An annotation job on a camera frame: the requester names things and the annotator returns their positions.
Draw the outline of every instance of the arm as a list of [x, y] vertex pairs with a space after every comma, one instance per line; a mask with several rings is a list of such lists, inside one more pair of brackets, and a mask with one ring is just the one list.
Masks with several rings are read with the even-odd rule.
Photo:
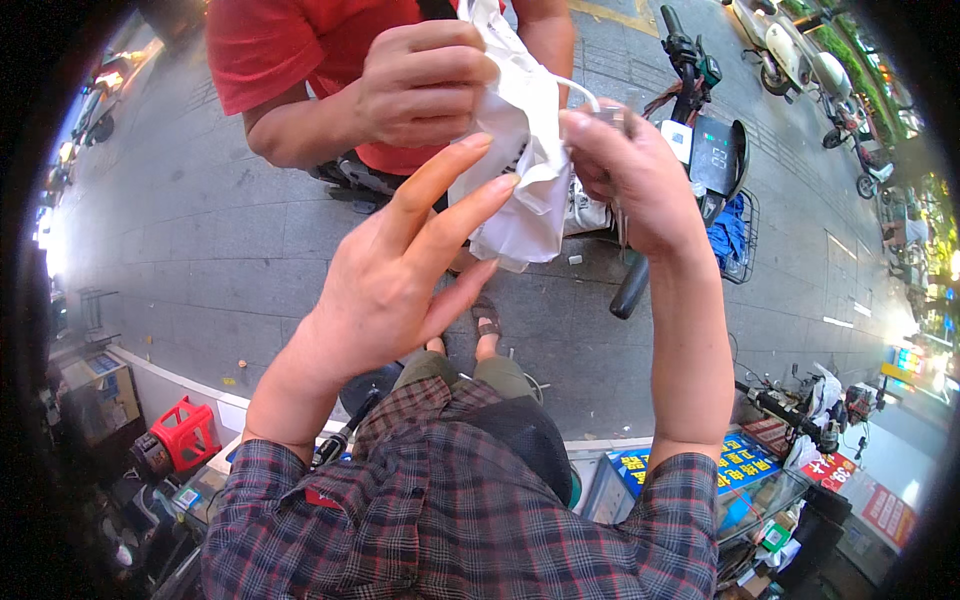
[[436, 296], [434, 286], [464, 240], [507, 202], [519, 177], [501, 176], [427, 216], [490, 140], [478, 133], [444, 148], [344, 238], [317, 306], [253, 393], [244, 443], [280, 444], [309, 464], [344, 383], [409, 354], [473, 304], [495, 261], [475, 263]]
[[243, 113], [247, 143], [276, 167], [304, 171], [374, 141], [357, 113], [358, 84], [310, 100], [300, 82]]
[[683, 452], [716, 463], [730, 422], [733, 372], [723, 287], [705, 235], [651, 259], [650, 294], [657, 423], [648, 469]]
[[[554, 75], [573, 77], [573, 21], [565, 0], [514, 0], [516, 33], [530, 54]], [[570, 89], [560, 86], [560, 108]]]
[[648, 469], [685, 452], [716, 462], [733, 367], [720, 273], [686, 172], [644, 119], [630, 119], [633, 139], [579, 112], [563, 111], [561, 125], [588, 194], [622, 202], [631, 246], [650, 259], [657, 424]]
[[360, 79], [321, 100], [303, 82], [244, 111], [251, 150], [280, 167], [309, 169], [361, 144], [401, 148], [460, 137], [496, 78], [469, 24], [426, 21], [376, 37]]

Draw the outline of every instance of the sandal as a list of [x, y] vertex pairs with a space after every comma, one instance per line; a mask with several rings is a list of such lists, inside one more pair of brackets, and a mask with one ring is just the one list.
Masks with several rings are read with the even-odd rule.
[[[477, 296], [476, 301], [470, 308], [470, 315], [477, 322], [477, 333], [481, 338], [491, 333], [503, 336], [500, 329], [500, 314], [496, 312], [493, 302], [486, 296]], [[490, 322], [480, 324], [481, 319], [490, 319]]]

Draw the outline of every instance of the white cable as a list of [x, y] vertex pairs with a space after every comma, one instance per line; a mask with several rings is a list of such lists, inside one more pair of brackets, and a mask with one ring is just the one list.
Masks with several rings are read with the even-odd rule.
[[587, 102], [590, 103], [590, 108], [593, 109], [593, 112], [600, 112], [600, 103], [597, 102], [597, 97], [591, 94], [588, 89], [586, 89], [585, 87], [583, 87], [582, 85], [576, 82], [572, 82], [566, 77], [554, 75], [553, 73], [550, 73], [550, 75], [553, 75], [553, 79], [557, 80], [558, 84], [566, 85], [567, 87], [571, 87], [577, 90], [578, 92], [580, 92], [581, 94], [583, 94], [587, 98]]

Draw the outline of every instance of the road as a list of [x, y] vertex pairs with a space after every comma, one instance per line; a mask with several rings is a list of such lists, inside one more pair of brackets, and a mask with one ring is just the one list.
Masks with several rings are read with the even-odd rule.
[[[740, 58], [747, 44], [727, 10], [707, 0], [671, 4], [724, 72], [706, 114], [743, 120], [753, 140], [755, 270], [745, 285], [724, 283], [737, 361], [774, 378], [813, 361], [844, 383], [872, 377], [887, 340], [914, 324], [900, 283], [885, 274], [873, 206], [856, 195], [855, 157], [820, 146], [829, 123], [810, 99], [788, 106], [763, 91], [758, 67]], [[622, 101], [638, 89], [642, 103], [671, 84], [651, 35], [659, 5], [571, 3], [574, 79]], [[363, 216], [304, 173], [251, 153], [241, 119], [221, 112], [204, 56], [201, 39], [176, 56], [158, 53], [131, 83], [114, 136], [80, 157], [57, 213], [64, 277], [68, 290], [120, 292], [103, 311], [125, 348], [249, 397], [316, 302], [339, 240]], [[575, 254], [584, 263], [570, 266]], [[567, 439], [653, 431], [649, 300], [628, 322], [607, 310], [623, 275], [612, 247], [565, 240], [551, 263], [499, 273], [486, 292], [501, 312], [501, 350], [512, 348], [550, 384], [544, 406]], [[69, 298], [79, 316], [77, 295]], [[447, 338], [454, 365], [472, 372], [473, 325], [461, 318]], [[684, 365], [676, 373], [696, 375]]]

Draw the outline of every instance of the red shirt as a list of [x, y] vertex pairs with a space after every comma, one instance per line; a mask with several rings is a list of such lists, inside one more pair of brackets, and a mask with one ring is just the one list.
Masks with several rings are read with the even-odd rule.
[[[360, 78], [377, 35], [423, 20], [417, 0], [213, 0], [208, 6], [206, 55], [226, 114], [259, 106], [304, 80], [318, 98], [335, 94]], [[356, 151], [374, 169], [410, 175], [442, 147], [375, 143]]]

